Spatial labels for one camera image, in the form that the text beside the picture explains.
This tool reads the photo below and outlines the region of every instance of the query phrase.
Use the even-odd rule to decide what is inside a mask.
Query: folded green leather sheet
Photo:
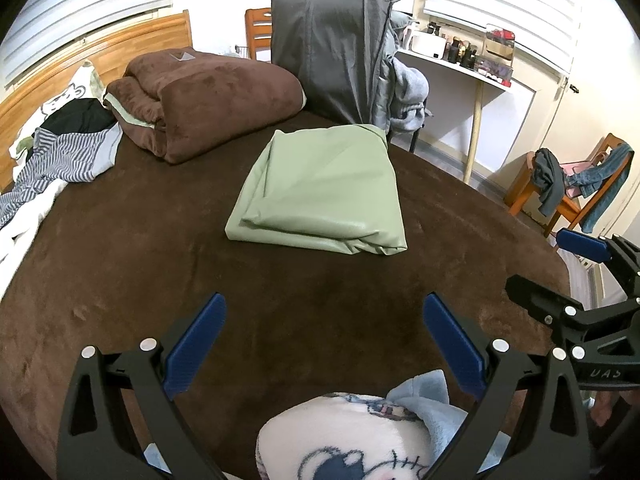
[[[225,232],[230,240],[345,254],[406,250],[385,133],[370,124],[277,130]]]

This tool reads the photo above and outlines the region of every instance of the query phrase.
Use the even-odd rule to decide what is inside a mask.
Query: bed
[[[32,76],[0,104],[0,182],[11,180],[5,152],[20,125],[85,59],[107,84],[138,54],[190,45],[184,12],[111,34]],[[258,479],[260,427],[320,394],[385,395],[443,368],[452,403],[471,407],[421,322],[433,290],[489,335],[548,350],[548,329],[503,288],[519,273],[568,294],[560,257],[500,205],[396,146],[389,157],[407,251],[347,256],[226,238],[242,183],[274,131],[331,125],[302,111],[175,166],[123,137],[114,168],[60,194],[0,303],[0,404],[52,478],[81,349],[133,348],[215,291],[226,297],[226,325],[176,403],[218,465],[244,480]],[[514,400],[506,431],[521,402]],[[146,446],[134,402],[130,408]]]

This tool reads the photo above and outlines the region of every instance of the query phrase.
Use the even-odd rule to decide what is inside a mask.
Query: table leg
[[[478,150],[478,139],[480,137],[480,119],[482,118],[482,90],[484,82],[476,80],[476,102],[474,103],[474,121],[471,126],[471,141],[469,142],[469,154],[466,158],[465,177],[463,182],[468,184],[471,181],[471,173],[476,161],[476,151]]]

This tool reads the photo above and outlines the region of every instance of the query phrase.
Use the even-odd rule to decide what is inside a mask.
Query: cartoon pillow
[[[267,422],[262,480],[420,480],[432,463],[424,423],[381,397],[329,394]]]
[[[20,141],[26,137],[33,135],[38,126],[47,119],[53,112],[62,108],[66,103],[72,99],[78,99],[79,97],[95,97],[102,102],[102,95],[104,94],[104,85],[100,81],[100,76],[95,70],[91,61],[86,60],[80,68],[76,71],[74,76],[69,81],[66,88],[58,95],[52,97],[48,101],[40,105],[40,107],[33,113],[33,115],[24,123],[18,135],[15,138],[14,143],[9,147],[9,154],[12,158],[18,160],[18,166],[14,168],[14,180],[24,167],[26,159],[25,144],[20,144]]]

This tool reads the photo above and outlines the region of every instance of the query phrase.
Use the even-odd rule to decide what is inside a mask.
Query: striped shirt
[[[47,189],[57,178],[66,182],[91,182],[115,163],[122,138],[118,123],[94,134],[57,136],[37,128],[33,155],[15,180],[14,188],[0,195],[0,228],[20,209]]]

